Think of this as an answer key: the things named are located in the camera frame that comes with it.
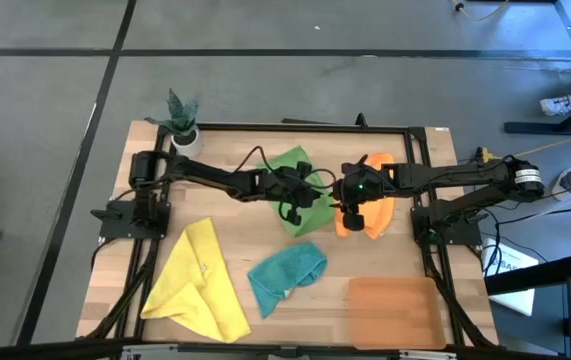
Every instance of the shoe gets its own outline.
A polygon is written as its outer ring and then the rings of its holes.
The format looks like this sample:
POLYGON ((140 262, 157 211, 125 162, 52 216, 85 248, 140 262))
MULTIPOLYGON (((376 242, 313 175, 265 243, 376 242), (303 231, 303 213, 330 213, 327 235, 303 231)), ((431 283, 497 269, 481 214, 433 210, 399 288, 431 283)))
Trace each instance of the shoe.
POLYGON ((547 116, 565 115, 571 112, 571 95, 540 101, 541 109, 547 116))
POLYGON ((565 175, 567 175, 567 173, 570 171, 571 167, 563 170, 563 172, 558 175, 558 179, 556 179, 554 186, 552 186, 552 195, 554 196, 554 199, 558 201, 565 201, 571 198, 571 192, 569 192, 561 185, 561 179, 563 179, 565 175))

